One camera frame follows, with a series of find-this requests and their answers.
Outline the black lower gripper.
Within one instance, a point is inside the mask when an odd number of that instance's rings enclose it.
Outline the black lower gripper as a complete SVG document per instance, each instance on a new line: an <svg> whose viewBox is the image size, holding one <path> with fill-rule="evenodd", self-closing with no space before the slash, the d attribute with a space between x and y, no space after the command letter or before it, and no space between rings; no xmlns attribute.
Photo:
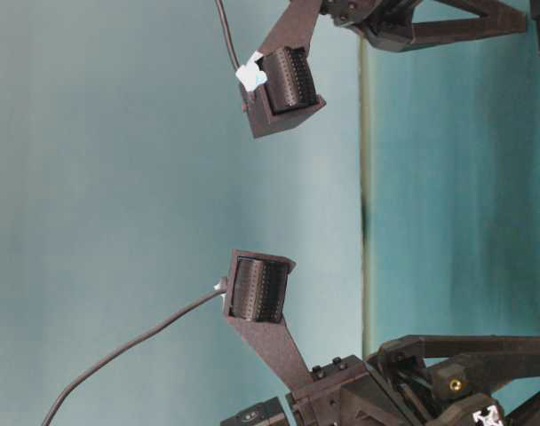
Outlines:
<svg viewBox="0 0 540 426"><path fill-rule="evenodd" d="M540 377L540 336L407 335L312 377L286 397L298 425L540 425L540 391L510 413L493 396Z"/></svg>

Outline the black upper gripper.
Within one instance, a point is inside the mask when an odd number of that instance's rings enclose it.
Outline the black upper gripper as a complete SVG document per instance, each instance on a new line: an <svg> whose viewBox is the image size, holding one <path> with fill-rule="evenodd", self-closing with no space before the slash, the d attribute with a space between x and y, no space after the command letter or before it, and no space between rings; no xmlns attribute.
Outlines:
<svg viewBox="0 0 540 426"><path fill-rule="evenodd" d="M379 50L405 52L523 34L524 11L505 1L435 1L464 17L412 21L420 1L326 0L320 14L353 31Z"/></svg>

